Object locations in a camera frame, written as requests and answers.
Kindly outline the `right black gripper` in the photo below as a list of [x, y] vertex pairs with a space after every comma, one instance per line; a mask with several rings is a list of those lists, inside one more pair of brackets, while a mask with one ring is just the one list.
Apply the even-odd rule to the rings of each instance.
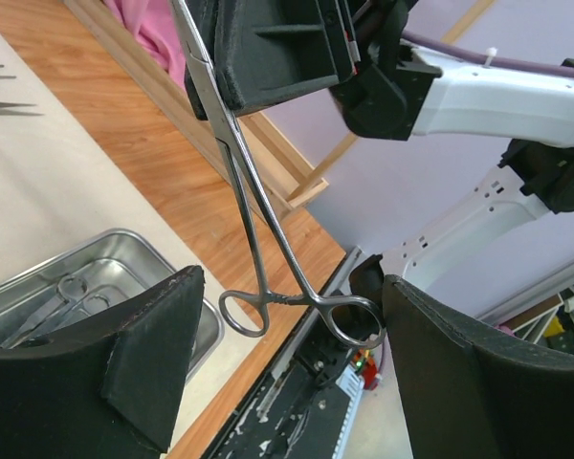
[[442, 71], [403, 42], [414, 1], [221, 1], [217, 84], [235, 113], [327, 89], [353, 134], [405, 141]]

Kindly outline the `beige cloth wrap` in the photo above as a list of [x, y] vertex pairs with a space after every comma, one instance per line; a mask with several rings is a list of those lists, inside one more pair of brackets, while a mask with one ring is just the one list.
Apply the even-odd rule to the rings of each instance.
[[176, 271], [197, 258], [0, 34], [0, 283], [112, 229], [131, 230]]

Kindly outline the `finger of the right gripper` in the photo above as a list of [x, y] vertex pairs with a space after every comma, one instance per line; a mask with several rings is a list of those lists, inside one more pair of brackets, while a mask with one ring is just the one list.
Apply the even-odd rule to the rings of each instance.
[[193, 113], [198, 120], [208, 120], [202, 96], [210, 89], [210, 73], [207, 62], [192, 61], [186, 65], [185, 89]]

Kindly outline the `pink t-shirt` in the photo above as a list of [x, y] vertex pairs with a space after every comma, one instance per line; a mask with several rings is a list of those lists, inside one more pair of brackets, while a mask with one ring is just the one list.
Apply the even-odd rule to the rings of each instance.
[[186, 58], [165, 0], [105, 0], [103, 4], [182, 89]]

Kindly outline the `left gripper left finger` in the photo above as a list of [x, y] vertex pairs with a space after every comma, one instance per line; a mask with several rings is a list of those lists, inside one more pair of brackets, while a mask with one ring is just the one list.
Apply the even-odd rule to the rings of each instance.
[[0, 348], [0, 458], [157, 458], [201, 317], [192, 265], [78, 323]]

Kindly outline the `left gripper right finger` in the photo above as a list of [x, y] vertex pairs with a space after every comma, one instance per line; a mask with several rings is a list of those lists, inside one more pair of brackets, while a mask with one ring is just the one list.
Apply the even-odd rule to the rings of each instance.
[[574, 458], [574, 355], [514, 338], [398, 275], [384, 316], [416, 458]]

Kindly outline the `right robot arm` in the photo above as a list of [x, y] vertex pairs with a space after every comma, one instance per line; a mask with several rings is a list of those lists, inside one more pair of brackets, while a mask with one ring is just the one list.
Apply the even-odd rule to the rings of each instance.
[[444, 45], [407, 29], [410, 1], [175, 1], [186, 88], [228, 169], [254, 267], [255, 201], [304, 299], [320, 302], [272, 209], [238, 120], [330, 92], [371, 140], [434, 134], [504, 139], [483, 182], [398, 248], [367, 259], [357, 290], [385, 274], [426, 288], [508, 231], [574, 212], [574, 60], [544, 65]]

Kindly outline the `stainless steel tray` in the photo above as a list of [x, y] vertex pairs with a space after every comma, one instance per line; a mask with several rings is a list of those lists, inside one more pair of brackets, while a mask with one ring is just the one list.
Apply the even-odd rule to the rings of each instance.
[[82, 278], [90, 293], [61, 323], [72, 325], [141, 294], [176, 272], [138, 233], [111, 229], [0, 283], [0, 344], [50, 300], [58, 281]]

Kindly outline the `steel surgical scissors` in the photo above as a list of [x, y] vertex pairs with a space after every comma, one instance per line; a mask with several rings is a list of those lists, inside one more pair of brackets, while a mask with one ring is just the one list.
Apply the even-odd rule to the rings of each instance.
[[29, 339], [51, 333], [76, 311], [82, 309], [93, 315], [111, 305], [106, 295], [92, 293], [84, 278], [67, 275], [56, 284], [55, 295], [32, 313], [17, 331], [5, 339], [0, 347], [14, 348]]

